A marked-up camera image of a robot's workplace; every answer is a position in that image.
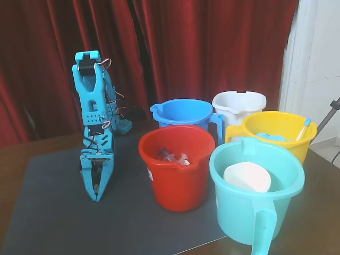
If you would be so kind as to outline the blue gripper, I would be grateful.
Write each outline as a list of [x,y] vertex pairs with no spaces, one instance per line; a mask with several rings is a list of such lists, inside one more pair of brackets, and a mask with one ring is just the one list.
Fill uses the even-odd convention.
[[[114,136],[112,127],[103,129],[101,124],[85,126],[83,130],[84,148],[81,150],[80,165],[84,187],[92,201],[99,202],[104,194],[114,169]],[[97,198],[92,183],[92,167],[97,164],[100,176]]]

